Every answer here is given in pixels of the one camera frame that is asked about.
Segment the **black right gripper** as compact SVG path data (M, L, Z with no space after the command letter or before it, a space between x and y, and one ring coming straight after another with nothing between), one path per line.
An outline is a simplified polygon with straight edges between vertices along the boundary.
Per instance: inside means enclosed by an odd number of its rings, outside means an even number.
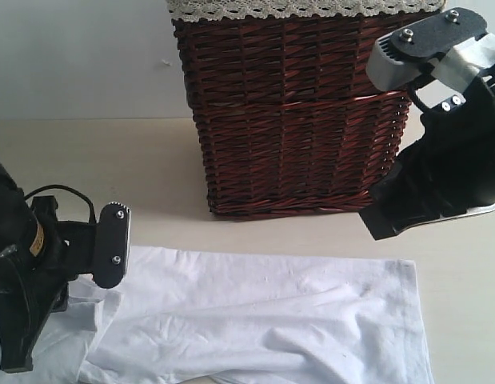
M409 95L424 133L369 189L359 215L376 240L495 210L495 84L478 79L434 107Z

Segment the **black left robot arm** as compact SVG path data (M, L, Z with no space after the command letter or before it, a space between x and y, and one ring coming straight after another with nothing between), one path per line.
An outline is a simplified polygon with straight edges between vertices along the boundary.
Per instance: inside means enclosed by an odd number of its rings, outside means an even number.
M51 196L32 203L0 163L0 369L33 369L48 317L64 311L69 283L92 271L96 216L61 222Z

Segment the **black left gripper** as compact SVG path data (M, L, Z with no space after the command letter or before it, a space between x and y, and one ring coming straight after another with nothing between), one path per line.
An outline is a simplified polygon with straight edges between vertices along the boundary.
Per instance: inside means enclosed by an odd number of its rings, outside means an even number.
M53 196L0 205L0 369L33 369L32 352L48 317L64 311L68 284L91 273L96 214L60 221Z

